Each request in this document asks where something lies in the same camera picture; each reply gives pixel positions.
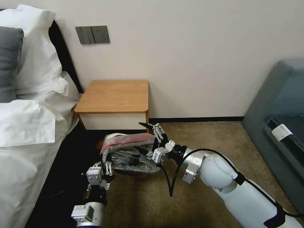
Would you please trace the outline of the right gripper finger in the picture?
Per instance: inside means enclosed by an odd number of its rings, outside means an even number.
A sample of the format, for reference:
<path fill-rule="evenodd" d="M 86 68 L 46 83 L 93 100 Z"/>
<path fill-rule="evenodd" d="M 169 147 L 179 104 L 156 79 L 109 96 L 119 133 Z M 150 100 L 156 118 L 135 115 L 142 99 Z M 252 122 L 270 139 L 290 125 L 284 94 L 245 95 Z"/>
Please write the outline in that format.
<path fill-rule="evenodd" d="M 139 158 L 138 160 L 140 162 L 145 162 L 145 161 L 150 161 L 152 160 L 152 157 L 153 157 L 153 152 L 152 150 L 148 150 L 148 149 L 145 149 L 145 148 L 135 148 L 139 153 Z"/>
<path fill-rule="evenodd" d="M 159 145 L 165 145 L 166 143 L 169 142 L 167 134 L 165 133 L 165 131 L 163 130 L 163 128 L 159 123 L 152 124 L 152 123 L 139 122 L 139 124 L 153 131 Z"/>

